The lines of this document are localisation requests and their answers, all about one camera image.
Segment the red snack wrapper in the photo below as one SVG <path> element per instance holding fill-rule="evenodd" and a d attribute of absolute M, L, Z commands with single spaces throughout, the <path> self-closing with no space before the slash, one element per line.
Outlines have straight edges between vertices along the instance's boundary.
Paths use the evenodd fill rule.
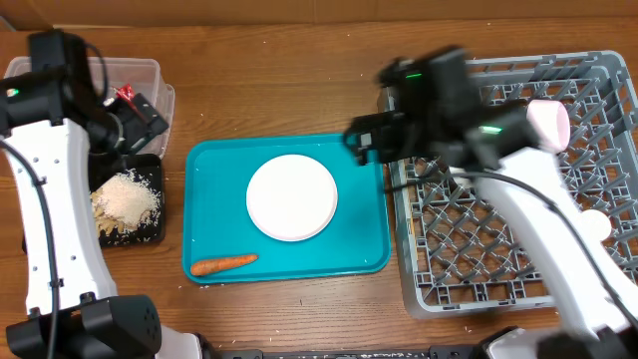
<path fill-rule="evenodd" d="M 116 92 L 118 98 L 121 98 L 130 104 L 133 102 L 133 98 L 136 95 L 135 90 L 130 84 L 125 84 L 122 87 L 114 88 L 114 91 Z"/>

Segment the white dinner plate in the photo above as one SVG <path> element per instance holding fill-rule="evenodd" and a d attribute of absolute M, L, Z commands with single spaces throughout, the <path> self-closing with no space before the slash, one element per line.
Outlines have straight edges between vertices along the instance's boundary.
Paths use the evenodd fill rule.
<path fill-rule="evenodd" d="M 338 205 L 336 182 L 320 162 L 283 155 L 264 163 L 246 190 L 253 224 L 279 241 L 302 241 L 321 232 Z"/>

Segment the orange carrot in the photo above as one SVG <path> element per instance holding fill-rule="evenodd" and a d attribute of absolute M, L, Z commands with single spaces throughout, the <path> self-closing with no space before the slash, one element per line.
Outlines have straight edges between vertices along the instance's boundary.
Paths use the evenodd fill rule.
<path fill-rule="evenodd" d="M 227 271 L 251 264 L 258 258 L 259 256 L 257 254 L 246 254 L 200 260 L 190 267 L 189 272 L 191 275 L 196 277 L 207 276 L 209 274 Z"/>

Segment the pink bowl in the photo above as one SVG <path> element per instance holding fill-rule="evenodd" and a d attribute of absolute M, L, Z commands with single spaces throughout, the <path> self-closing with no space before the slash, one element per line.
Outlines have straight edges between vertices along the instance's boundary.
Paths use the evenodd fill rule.
<path fill-rule="evenodd" d="M 539 144 L 558 154 L 569 144 L 571 129 L 566 108 L 561 102 L 532 100 L 527 106 L 527 119 L 539 135 Z"/>

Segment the white cup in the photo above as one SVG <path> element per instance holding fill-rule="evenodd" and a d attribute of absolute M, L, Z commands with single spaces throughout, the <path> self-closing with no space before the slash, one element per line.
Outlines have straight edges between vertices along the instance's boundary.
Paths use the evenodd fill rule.
<path fill-rule="evenodd" d="M 590 241 L 602 242 L 612 233 L 610 219 L 600 210 L 585 210 L 580 214 L 579 220 L 586 238 Z"/>

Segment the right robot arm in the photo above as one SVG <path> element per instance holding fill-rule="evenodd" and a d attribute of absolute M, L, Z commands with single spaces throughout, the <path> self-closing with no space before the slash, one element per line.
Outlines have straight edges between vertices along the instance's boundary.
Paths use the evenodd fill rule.
<path fill-rule="evenodd" d="M 379 73 L 389 111 L 355 118 L 343 142 L 358 163 L 440 158 L 469 180 L 510 226 L 554 300 L 558 331 L 506 329 L 476 346 L 477 358 L 633 358 L 637 287 L 603 247 L 605 234 L 576 206 L 557 154 L 570 121 L 557 101 L 487 104 L 449 46 Z"/>

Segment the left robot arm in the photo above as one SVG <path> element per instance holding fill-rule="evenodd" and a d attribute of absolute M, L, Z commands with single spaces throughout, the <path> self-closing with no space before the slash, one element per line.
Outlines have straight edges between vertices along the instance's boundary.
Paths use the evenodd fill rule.
<path fill-rule="evenodd" d="M 120 295 L 103 257 L 90 174 L 167 129 L 143 96 L 106 101 L 95 47 L 60 30 L 28 39 L 31 69 L 1 83 L 1 147 L 18 190 L 29 265 L 27 319 L 7 327 L 20 358 L 212 358 L 197 333 L 164 326 L 145 295 Z"/>

